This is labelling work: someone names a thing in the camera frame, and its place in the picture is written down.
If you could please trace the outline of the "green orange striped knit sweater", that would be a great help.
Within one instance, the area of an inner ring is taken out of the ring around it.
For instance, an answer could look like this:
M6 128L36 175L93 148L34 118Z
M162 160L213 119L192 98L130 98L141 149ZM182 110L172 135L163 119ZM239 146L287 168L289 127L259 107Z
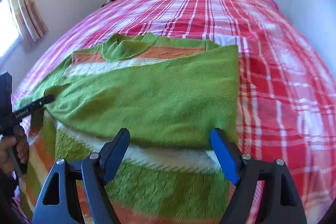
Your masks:
M119 129L130 145L106 186L123 223L218 223L230 184L210 147L220 128L235 142L239 54L234 44L154 34L112 35L77 50L18 91L17 107L52 95L25 122L32 146L20 183L35 210L55 160L81 160Z

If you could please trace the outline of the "left side window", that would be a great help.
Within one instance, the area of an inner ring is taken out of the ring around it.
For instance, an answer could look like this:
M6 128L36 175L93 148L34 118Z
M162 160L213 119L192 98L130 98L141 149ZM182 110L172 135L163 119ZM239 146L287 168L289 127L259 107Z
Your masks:
M0 60L3 63L20 42L20 34L14 22L9 0L1 0L0 20Z

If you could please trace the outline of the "beige left window curtain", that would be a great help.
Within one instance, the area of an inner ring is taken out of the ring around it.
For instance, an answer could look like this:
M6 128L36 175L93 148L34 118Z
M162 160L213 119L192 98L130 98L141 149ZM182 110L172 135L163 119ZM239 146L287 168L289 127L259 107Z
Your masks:
M34 0L9 0L9 4L22 47L29 52L48 34L49 29Z

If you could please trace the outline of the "red plaid bed sheet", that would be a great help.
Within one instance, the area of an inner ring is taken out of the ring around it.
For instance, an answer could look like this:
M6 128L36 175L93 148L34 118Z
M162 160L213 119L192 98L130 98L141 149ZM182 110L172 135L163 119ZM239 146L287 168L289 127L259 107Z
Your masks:
M283 159L309 223L335 199L335 79L312 45L261 0L118 0L72 27L13 96L65 57L112 35L154 34L234 44L239 54L235 143L262 161Z

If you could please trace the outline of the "pink cloth beside bed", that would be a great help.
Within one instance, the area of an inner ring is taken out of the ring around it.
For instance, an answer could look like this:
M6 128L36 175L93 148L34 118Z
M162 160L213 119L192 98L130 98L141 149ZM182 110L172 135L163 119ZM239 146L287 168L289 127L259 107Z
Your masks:
M267 6L269 6L270 8L278 11L278 4L274 1L274 0L261 0L263 1Z

